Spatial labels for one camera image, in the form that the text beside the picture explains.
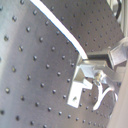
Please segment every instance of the metal bracket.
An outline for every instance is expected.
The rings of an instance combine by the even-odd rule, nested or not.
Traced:
[[[101,52],[87,53],[87,60],[82,60],[79,56],[76,70],[74,73],[67,104],[78,108],[82,89],[92,89],[93,85],[85,79],[85,77],[93,78],[94,84],[98,87],[98,101],[93,110],[99,108],[102,99],[109,91],[114,91],[115,84],[123,81],[124,67],[117,68],[115,72],[114,66],[128,59],[128,38],[122,39],[118,45],[113,48],[105,49]],[[108,88],[103,92],[103,84],[108,84]]]

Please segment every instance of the metal sheet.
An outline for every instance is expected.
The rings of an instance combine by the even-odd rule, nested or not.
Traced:
[[[123,37],[105,0],[43,2],[87,52]],[[66,103],[78,57],[72,44],[29,0],[1,0],[1,6],[0,128],[106,127],[112,92],[94,112],[95,86],[83,91],[78,109]]]

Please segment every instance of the white curved edge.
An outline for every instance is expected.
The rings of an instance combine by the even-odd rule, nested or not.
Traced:
[[[56,18],[56,16],[41,2],[40,0],[30,0],[62,33],[67,39],[74,45],[74,47],[80,53],[82,59],[87,59],[87,54],[76,40],[76,38],[69,32],[69,30]]]

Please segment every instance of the perforated metal surface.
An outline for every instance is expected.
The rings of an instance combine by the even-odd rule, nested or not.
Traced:
[[[123,38],[105,0],[43,3],[86,52]],[[1,0],[0,24],[0,128],[107,126],[115,104],[112,92],[97,111],[92,111],[98,93],[95,86],[83,90],[78,109],[66,104],[78,53],[29,0]]]

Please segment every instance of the white cable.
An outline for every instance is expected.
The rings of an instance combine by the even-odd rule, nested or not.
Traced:
[[[96,102],[96,104],[93,107],[93,110],[97,110],[100,107],[100,104],[103,100],[103,98],[105,97],[105,95],[109,92],[109,91],[113,91],[113,89],[111,87],[108,87],[104,92],[103,92],[103,87],[102,84],[100,83],[100,85],[98,86],[98,90],[99,90],[99,95],[98,95],[98,101]]]
[[[41,2],[40,0],[30,0],[64,35],[67,39],[74,45],[78,50],[82,59],[87,59],[87,55],[76,40],[76,38],[68,31],[68,29],[56,18],[56,16]]]

